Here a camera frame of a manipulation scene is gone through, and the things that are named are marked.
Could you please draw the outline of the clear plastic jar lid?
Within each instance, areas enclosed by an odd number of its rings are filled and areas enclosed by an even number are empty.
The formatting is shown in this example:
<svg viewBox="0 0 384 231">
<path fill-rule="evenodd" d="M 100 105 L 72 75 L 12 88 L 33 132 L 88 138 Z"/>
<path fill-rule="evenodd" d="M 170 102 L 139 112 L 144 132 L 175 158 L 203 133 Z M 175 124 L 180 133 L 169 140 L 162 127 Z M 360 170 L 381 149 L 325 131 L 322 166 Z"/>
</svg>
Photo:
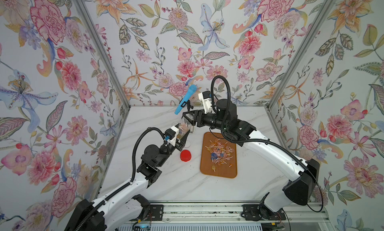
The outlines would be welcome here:
<svg viewBox="0 0 384 231">
<path fill-rule="evenodd" d="M 191 142 L 190 141 L 186 141 L 186 144 L 185 144 L 184 148 L 188 149 L 190 146 L 191 146 Z"/>
</svg>

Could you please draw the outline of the small clear jar of candies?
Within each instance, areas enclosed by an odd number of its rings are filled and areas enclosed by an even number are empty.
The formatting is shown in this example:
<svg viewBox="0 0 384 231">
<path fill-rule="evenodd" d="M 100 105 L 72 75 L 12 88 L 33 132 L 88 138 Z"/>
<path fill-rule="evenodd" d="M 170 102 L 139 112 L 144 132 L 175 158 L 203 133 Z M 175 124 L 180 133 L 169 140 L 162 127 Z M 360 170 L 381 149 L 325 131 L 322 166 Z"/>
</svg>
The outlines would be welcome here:
<svg viewBox="0 0 384 231">
<path fill-rule="evenodd" d="M 179 134 L 177 135 L 177 138 L 180 140 L 191 129 L 192 129 L 192 126 L 190 124 L 188 124 L 188 123 L 180 123 L 180 125 L 179 125 Z"/>
</svg>

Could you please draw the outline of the red jar lid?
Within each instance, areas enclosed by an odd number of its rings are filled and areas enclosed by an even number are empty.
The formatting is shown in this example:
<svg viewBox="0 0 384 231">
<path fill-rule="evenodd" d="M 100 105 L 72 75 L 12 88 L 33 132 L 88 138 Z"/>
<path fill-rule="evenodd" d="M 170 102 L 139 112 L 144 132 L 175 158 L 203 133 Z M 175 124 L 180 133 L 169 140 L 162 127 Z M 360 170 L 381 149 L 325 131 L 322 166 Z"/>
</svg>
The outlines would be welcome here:
<svg viewBox="0 0 384 231">
<path fill-rule="evenodd" d="M 192 158 L 192 154 L 191 154 L 191 152 L 190 152 L 189 150 L 183 150 L 183 151 L 181 151 L 181 153 L 180 153 L 180 159 L 181 159 L 181 161 L 183 161 L 183 162 L 188 162 L 188 161 L 191 160 L 191 158 Z"/>
</svg>

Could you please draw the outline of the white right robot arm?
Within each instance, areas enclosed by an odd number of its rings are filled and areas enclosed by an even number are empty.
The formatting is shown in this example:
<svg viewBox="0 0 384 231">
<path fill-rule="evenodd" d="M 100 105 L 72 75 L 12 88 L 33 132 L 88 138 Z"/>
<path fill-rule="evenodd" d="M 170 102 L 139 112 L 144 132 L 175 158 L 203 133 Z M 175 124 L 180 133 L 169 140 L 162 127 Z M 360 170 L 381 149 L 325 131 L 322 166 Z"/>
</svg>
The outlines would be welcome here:
<svg viewBox="0 0 384 231">
<path fill-rule="evenodd" d="M 220 100 L 215 112 L 206 108 L 190 110 L 183 117 L 192 126 L 220 130 L 225 140 L 253 151 L 284 174 L 287 182 L 277 191 L 265 194 L 260 202 L 263 209 L 277 212 L 291 204 L 308 205 L 318 185 L 319 163 L 313 159 L 304 161 L 272 142 L 255 126 L 238 118 L 236 105 L 227 108 L 226 104 L 226 100 Z"/>
</svg>

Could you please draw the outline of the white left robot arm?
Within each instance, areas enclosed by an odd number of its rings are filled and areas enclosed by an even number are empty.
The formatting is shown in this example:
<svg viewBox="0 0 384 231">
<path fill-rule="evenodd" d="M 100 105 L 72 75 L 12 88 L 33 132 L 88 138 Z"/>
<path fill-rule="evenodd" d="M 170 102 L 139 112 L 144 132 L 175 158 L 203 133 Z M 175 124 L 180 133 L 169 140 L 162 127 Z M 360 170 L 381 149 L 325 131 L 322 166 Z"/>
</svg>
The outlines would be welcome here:
<svg viewBox="0 0 384 231">
<path fill-rule="evenodd" d="M 141 140 L 151 131 L 160 133 L 163 144 L 145 148 L 141 164 L 137 166 L 133 163 L 134 172 L 130 180 L 91 202 L 81 201 L 65 228 L 67 231 L 114 231 L 127 221 L 138 222 L 148 217 L 151 203 L 142 192 L 157 181 L 162 173 L 159 168 L 175 150 L 184 149 L 188 138 L 188 134 L 184 134 L 178 139 L 177 127 L 171 127 L 164 133 L 158 128 L 148 128 L 135 143 L 133 159 Z"/>
</svg>

